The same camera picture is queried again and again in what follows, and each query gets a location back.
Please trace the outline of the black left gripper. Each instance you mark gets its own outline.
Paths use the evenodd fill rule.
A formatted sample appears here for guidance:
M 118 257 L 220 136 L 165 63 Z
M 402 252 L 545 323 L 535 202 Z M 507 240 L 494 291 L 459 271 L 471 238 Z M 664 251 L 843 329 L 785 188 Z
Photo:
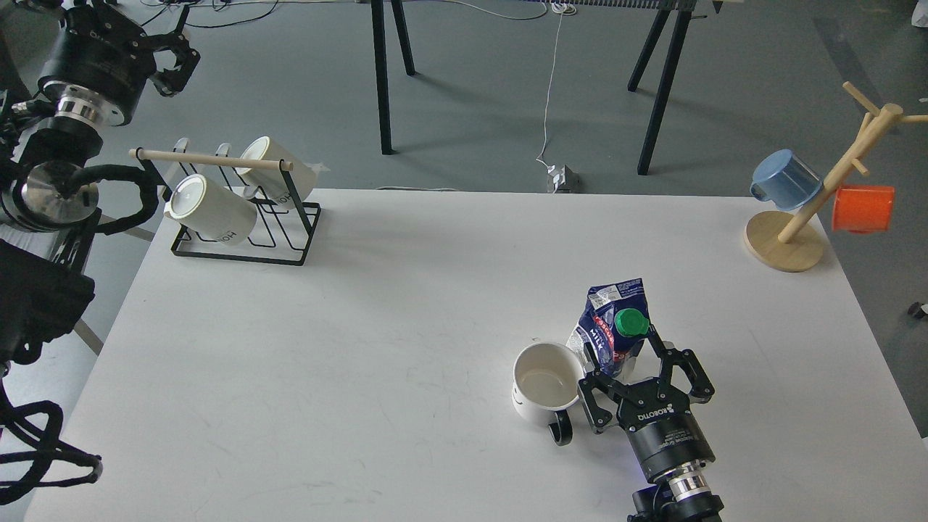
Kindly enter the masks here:
M 152 53 L 141 48 L 143 37 L 142 27 L 111 4 L 74 4 L 63 14 L 39 89 L 47 99 L 59 99 L 68 85 L 93 91 L 111 106 L 107 122 L 127 125 L 150 76 L 160 96 L 170 98 L 186 88 L 200 60 L 185 33 L 155 34 L 152 52 L 175 56 L 172 68 L 156 70 Z

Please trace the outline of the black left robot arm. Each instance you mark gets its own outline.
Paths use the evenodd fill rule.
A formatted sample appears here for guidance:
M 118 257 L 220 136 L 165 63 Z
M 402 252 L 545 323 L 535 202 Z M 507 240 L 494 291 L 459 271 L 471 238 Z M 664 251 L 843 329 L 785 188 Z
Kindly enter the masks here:
M 158 208 L 162 176 L 152 167 L 88 166 L 100 130 L 132 121 L 143 89 L 183 91 L 199 63 L 183 33 L 189 8 L 169 32 L 148 34 L 113 1 L 22 1 L 56 17 L 59 34 L 35 96 L 2 91 L 2 224 L 53 233 L 49 257 L 2 241 L 2 374 L 35 363 L 43 346 L 76 327 L 95 297 L 84 265 L 96 234 L 141 225 Z

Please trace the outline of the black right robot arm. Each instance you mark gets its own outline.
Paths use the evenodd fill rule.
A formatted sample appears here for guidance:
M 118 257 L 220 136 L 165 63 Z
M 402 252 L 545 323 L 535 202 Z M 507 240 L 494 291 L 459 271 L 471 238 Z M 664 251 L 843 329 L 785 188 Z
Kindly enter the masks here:
M 637 511 L 630 521 L 719 521 L 724 504 L 703 475 L 716 457 L 690 407 L 692 400 L 709 401 L 715 387 L 692 350 L 667 347 L 656 327 L 647 340 L 660 359 L 660 374 L 635 384 L 607 376 L 592 344 L 584 344 L 593 364 L 578 382 L 587 420 L 597 435 L 622 428 L 650 483 L 634 493 Z

